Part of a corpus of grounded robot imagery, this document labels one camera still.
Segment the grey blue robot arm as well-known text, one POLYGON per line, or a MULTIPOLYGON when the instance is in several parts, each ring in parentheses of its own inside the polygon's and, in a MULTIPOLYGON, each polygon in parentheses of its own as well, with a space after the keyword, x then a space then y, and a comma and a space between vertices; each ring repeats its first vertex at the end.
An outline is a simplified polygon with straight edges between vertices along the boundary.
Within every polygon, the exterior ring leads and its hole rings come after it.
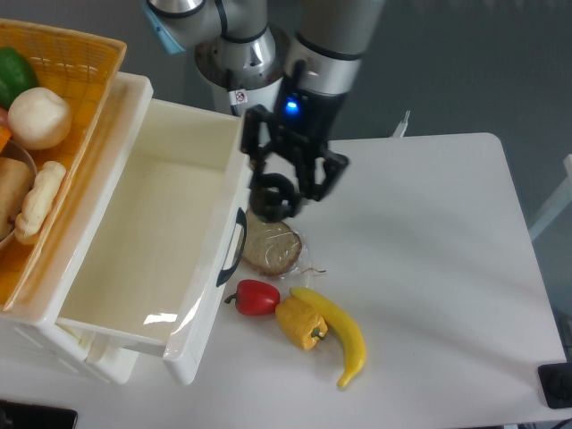
POLYGON ((243 119, 249 205, 263 222, 325 198, 349 165, 331 151, 332 125, 383 9, 380 1, 305 1, 293 36, 264 1, 146 1, 164 49, 190 51, 218 112, 243 119))

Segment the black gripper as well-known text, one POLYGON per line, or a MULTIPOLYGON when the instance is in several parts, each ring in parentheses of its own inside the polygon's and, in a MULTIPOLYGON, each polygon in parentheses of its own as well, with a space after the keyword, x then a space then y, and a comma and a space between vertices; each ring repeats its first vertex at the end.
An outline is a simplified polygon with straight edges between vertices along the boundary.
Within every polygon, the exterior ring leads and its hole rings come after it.
POLYGON ((253 176, 263 175, 270 155, 294 166, 299 182, 295 216, 308 202, 329 196, 349 167, 345 155, 329 148, 332 126, 346 98, 302 88, 301 79, 286 76, 273 112, 255 105, 243 115, 240 152, 249 157, 253 176))

